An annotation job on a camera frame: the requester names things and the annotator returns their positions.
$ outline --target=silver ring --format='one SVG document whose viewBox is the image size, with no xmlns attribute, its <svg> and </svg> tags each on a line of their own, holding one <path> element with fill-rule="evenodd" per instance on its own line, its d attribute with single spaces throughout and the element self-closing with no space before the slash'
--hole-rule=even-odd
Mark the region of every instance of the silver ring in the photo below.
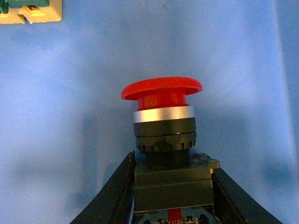
<svg viewBox="0 0 299 224">
<path fill-rule="evenodd" d="M 194 118 L 193 106 L 174 106 L 134 112 L 134 123 Z"/>
</svg>

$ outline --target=green object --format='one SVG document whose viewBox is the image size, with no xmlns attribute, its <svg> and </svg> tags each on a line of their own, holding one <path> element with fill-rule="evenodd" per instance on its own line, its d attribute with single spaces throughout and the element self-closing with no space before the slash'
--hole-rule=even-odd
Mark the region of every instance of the green object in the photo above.
<svg viewBox="0 0 299 224">
<path fill-rule="evenodd" d="M 0 0 L 0 13 L 8 13 L 8 3 L 5 0 Z"/>
<path fill-rule="evenodd" d="M 214 203 L 211 169 L 219 162 L 196 154 L 184 168 L 151 170 L 135 167 L 135 213 L 172 208 L 208 206 Z"/>
<path fill-rule="evenodd" d="M 50 5 L 50 0 L 8 0 L 8 3 L 11 8 L 21 8 L 22 6 L 47 7 Z"/>
</svg>

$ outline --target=blue backdrop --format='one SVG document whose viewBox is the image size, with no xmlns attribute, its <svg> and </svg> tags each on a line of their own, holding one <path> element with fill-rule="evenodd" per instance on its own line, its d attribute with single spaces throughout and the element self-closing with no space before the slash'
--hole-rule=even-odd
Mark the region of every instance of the blue backdrop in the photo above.
<svg viewBox="0 0 299 224">
<path fill-rule="evenodd" d="M 68 224 L 135 150 L 137 105 L 121 90 L 163 76 L 204 87 L 188 97 L 194 150 L 280 221 L 298 223 L 297 9 L 65 0 L 60 22 L 1 25 L 0 223 Z"/>
</svg>

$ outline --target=red button cap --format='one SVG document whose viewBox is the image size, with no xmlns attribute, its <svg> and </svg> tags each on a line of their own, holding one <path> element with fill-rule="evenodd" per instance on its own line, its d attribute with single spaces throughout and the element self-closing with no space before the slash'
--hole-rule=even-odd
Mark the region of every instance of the red button cap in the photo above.
<svg viewBox="0 0 299 224">
<path fill-rule="evenodd" d="M 188 77 L 161 77 L 132 83 L 123 89 L 121 98 L 137 100 L 138 110 L 187 106 L 186 95 L 202 91 L 199 81 Z"/>
</svg>

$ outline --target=blue fabric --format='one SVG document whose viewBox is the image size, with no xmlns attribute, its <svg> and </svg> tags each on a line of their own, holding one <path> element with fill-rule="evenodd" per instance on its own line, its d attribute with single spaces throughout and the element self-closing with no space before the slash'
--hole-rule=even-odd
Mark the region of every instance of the blue fabric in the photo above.
<svg viewBox="0 0 299 224">
<path fill-rule="evenodd" d="M 121 90 L 163 76 L 204 87 L 188 97 L 194 151 L 280 221 L 298 222 L 273 2 L 64 1 L 62 21 L 0 33 L 0 223 L 69 223 L 135 150 L 137 104 Z"/>
</svg>

